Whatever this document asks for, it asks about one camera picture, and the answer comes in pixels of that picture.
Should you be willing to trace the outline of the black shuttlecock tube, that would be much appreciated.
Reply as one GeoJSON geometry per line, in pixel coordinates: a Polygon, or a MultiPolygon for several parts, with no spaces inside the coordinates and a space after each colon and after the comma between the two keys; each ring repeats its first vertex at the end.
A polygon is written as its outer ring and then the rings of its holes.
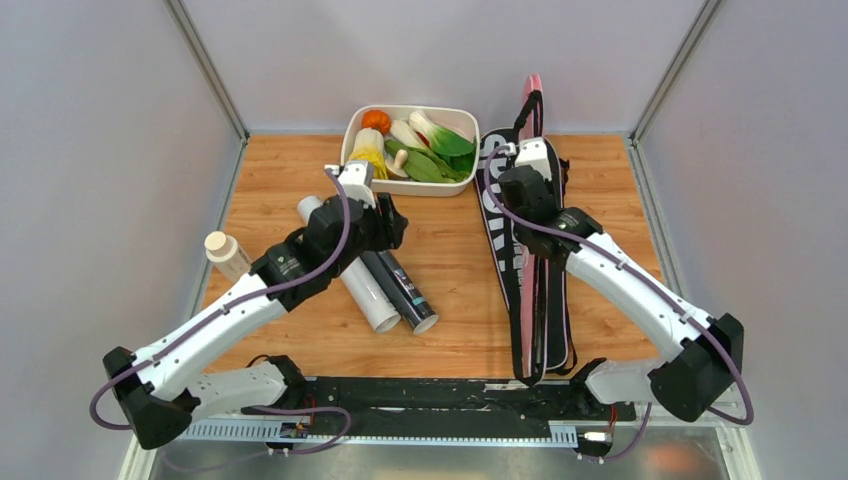
{"type": "Polygon", "coordinates": [[[360,258],[415,335],[436,324],[438,314],[390,251],[365,251],[360,258]]]}

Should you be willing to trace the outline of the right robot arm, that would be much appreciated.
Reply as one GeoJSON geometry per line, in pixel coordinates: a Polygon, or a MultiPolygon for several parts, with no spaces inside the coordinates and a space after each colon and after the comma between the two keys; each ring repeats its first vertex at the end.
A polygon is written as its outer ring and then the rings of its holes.
{"type": "Polygon", "coordinates": [[[585,385],[602,404],[656,402],[679,420],[712,413],[737,425],[754,420],[741,369],[745,329],[675,294],[634,262],[585,211],[557,205],[549,178],[531,166],[502,173],[503,211],[530,253],[601,293],[655,346],[653,360],[602,361],[585,385]]]}

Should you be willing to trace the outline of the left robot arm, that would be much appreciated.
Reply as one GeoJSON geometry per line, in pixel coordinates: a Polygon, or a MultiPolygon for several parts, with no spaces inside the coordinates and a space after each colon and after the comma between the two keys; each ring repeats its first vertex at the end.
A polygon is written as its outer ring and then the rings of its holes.
{"type": "Polygon", "coordinates": [[[306,380],[285,355],[224,373],[205,369],[248,334],[325,291],[363,252],[398,248],[408,224],[388,193],[375,204],[331,196],[179,329],[135,352],[107,353],[107,387],[140,446],[163,447],[218,414],[304,415],[306,380]]]}

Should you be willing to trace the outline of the black racket bag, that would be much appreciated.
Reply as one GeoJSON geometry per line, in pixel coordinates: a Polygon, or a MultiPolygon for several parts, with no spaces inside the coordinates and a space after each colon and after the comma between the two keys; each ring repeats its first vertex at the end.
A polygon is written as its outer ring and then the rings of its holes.
{"type": "MultiPolygon", "coordinates": [[[[497,177],[504,169],[505,159],[502,157],[493,159],[489,168],[485,167],[485,161],[491,151],[498,146],[518,141],[519,134],[510,128],[494,129],[482,136],[479,162],[475,172],[475,189],[508,313],[513,374],[517,380],[527,384],[531,380],[540,380],[541,376],[527,374],[523,367],[525,347],[522,343],[519,307],[522,302],[529,299],[529,294],[522,286],[525,264],[522,245],[513,237],[513,221],[495,206],[485,189],[485,178],[490,177],[495,196],[501,197],[497,177]]],[[[565,376],[577,366],[578,357],[571,335],[566,274],[552,267],[548,269],[546,312],[545,355],[541,359],[546,362],[547,374],[565,376]]]]}

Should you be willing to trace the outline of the white shuttlecock tube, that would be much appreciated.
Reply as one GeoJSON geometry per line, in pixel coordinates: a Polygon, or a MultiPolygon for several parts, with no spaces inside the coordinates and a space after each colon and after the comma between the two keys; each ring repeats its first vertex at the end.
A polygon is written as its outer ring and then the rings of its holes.
{"type": "Polygon", "coordinates": [[[392,329],[401,316],[365,263],[356,258],[339,276],[376,334],[392,329]]]}

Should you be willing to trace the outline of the pink racket bag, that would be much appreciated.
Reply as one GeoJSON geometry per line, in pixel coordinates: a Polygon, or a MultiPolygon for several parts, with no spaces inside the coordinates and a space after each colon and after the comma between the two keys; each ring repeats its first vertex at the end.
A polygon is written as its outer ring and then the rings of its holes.
{"type": "MultiPolygon", "coordinates": [[[[544,113],[539,103],[541,92],[541,76],[538,73],[529,75],[523,91],[525,102],[513,125],[519,141],[533,138],[543,130],[544,113]]],[[[536,258],[526,247],[522,248],[521,254],[520,354],[517,378],[527,386],[534,386],[544,376],[544,366],[539,366],[537,363],[539,359],[544,359],[544,354],[534,352],[537,337],[535,331],[538,324],[536,314],[538,275],[535,266],[536,258]]]]}

